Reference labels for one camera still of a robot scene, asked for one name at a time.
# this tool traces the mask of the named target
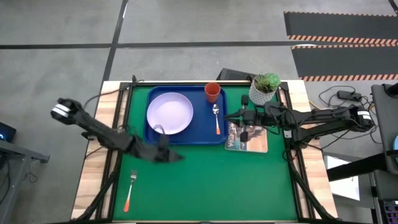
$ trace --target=fork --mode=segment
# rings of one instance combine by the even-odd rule
[[[131,179],[131,182],[130,182],[129,195],[127,196],[126,204],[124,204],[124,209],[123,209],[124,212],[128,212],[129,211],[132,183],[134,183],[134,181],[137,179],[137,170],[132,170],[131,171],[130,179]]]

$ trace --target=purple plate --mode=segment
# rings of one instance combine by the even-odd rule
[[[177,134],[191,123],[193,107],[191,101],[179,93],[164,93],[152,100],[147,110],[149,126],[157,133]]]

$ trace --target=green table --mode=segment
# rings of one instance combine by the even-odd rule
[[[143,137],[147,94],[134,87],[128,125]],[[248,86],[222,86],[229,113],[241,108]],[[153,164],[123,155],[113,220],[129,221],[294,221],[297,220],[282,135],[267,133],[265,154],[215,146],[171,146],[185,156]],[[131,170],[137,170],[130,210],[123,212]]]

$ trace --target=black table leg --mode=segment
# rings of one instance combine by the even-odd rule
[[[387,170],[384,153],[369,156],[346,165],[326,170],[329,181],[340,180],[361,174],[368,174],[375,170]]]

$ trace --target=green plant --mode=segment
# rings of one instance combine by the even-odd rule
[[[260,74],[256,77],[254,82],[256,89],[263,93],[272,93],[275,91],[279,84],[280,80],[277,74],[275,73],[266,73]]]

